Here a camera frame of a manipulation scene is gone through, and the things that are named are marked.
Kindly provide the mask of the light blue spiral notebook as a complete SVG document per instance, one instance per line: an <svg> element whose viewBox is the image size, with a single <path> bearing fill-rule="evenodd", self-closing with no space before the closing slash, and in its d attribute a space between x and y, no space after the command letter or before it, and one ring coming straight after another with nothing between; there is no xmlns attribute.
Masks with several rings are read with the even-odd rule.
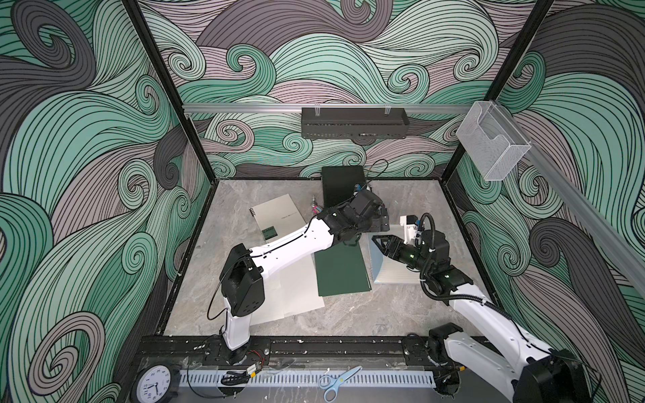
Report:
<svg viewBox="0 0 645 403"><path fill-rule="evenodd" d="M394 225L389 232L369 233L369 247L373 282L376 284L417 285L419 275L406 268L406 265L392 260L381 253L377 244L372 240L376 235L396 235L404 238L404 230L400 225Z"/></svg>

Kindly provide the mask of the beige spiral notebook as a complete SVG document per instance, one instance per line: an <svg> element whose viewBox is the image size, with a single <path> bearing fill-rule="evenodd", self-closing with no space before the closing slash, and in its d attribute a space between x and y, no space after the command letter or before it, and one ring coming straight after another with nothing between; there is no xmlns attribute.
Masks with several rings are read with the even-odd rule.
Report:
<svg viewBox="0 0 645 403"><path fill-rule="evenodd" d="M289 195L250 208L266 243L278 240L301 228L306 223Z"/></svg>

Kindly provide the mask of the dark green spiral notebook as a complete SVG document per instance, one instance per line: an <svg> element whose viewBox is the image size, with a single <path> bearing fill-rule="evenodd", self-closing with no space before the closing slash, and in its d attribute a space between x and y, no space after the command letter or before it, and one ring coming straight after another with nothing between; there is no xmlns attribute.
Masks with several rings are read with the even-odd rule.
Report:
<svg viewBox="0 0 645 403"><path fill-rule="evenodd" d="M313 255L320 297L371 291L371 282L358 243L339 243Z"/></svg>

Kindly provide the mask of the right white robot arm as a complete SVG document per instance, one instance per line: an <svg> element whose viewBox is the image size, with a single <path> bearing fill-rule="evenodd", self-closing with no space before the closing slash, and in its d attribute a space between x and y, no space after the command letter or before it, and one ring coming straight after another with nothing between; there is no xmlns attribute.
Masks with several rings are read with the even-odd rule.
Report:
<svg viewBox="0 0 645 403"><path fill-rule="evenodd" d="M451 396L458 389L457 366L475 372L510 402L591 402L599 386L590 387L590 366L566 349L557 350L521 327L491 302L475 282L455 267L444 233L430 214L401 219L404 235L384 233L371 242L381 255L404 265L418 277L423 294L452 308L475 326L482 344L455 323L428 333L426 351L440 371L435 390Z"/></svg>

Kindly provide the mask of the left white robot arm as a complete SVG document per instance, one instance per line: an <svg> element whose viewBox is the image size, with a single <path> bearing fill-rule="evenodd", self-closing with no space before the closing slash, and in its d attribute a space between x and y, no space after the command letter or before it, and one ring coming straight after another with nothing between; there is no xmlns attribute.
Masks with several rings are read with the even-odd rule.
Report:
<svg viewBox="0 0 645 403"><path fill-rule="evenodd" d="M222 338L227 348L235 351L250 341L251 314L265 302L265 280L360 233L388 228L385 203L364 188L343 203L324 208L307 225L277 241L251 249L242 243L234 246L219 276L226 312Z"/></svg>

